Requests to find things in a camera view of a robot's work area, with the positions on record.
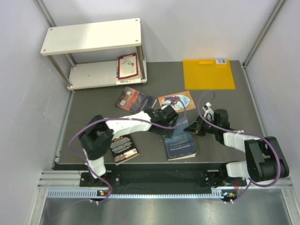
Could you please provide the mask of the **blue hardcover book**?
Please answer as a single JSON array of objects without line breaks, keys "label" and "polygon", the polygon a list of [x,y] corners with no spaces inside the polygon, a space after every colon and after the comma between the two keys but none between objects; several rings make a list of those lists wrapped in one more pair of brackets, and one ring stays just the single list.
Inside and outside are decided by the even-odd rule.
[{"label": "blue hardcover book", "polygon": [[176,125],[180,127],[173,130],[171,138],[165,137],[165,149],[168,161],[193,158],[196,156],[193,139],[190,133],[184,129],[189,126],[188,120],[180,117]]}]

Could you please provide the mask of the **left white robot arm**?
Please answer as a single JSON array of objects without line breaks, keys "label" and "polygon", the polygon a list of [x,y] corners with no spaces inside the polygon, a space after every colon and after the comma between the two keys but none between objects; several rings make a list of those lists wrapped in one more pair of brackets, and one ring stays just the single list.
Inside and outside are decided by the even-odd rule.
[{"label": "left white robot arm", "polygon": [[114,139],[136,132],[149,131],[170,138],[177,127],[177,112],[171,107],[146,109],[120,118],[95,116],[88,128],[79,134],[79,141],[90,170],[90,180],[96,186],[106,182],[104,155]]}]

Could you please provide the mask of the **black treehouse paperback book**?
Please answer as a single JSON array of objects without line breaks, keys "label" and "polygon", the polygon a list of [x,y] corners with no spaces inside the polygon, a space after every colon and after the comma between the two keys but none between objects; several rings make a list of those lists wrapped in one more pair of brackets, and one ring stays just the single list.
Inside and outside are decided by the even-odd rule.
[{"label": "black treehouse paperback book", "polygon": [[116,165],[120,165],[139,155],[130,135],[123,135],[112,140],[109,149]]}]

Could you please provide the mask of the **red and cream book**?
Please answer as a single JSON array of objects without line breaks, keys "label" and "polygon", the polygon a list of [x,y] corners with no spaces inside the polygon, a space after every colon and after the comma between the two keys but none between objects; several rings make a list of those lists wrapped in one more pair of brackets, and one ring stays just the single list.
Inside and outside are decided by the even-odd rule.
[{"label": "red and cream book", "polygon": [[118,79],[123,80],[138,75],[137,53],[123,55],[118,58]]}]

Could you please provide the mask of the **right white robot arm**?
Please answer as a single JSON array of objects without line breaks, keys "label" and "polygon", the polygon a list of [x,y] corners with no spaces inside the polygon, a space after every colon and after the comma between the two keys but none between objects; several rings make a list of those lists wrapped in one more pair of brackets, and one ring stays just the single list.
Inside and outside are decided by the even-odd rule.
[{"label": "right white robot arm", "polygon": [[236,178],[250,178],[254,182],[275,180],[289,176],[289,166],[277,139],[273,136],[264,140],[257,136],[245,135],[243,131],[230,128],[228,112],[225,109],[206,109],[205,114],[184,129],[198,136],[213,134],[221,145],[235,148],[245,153],[246,160],[223,163],[219,181],[231,185]]}]

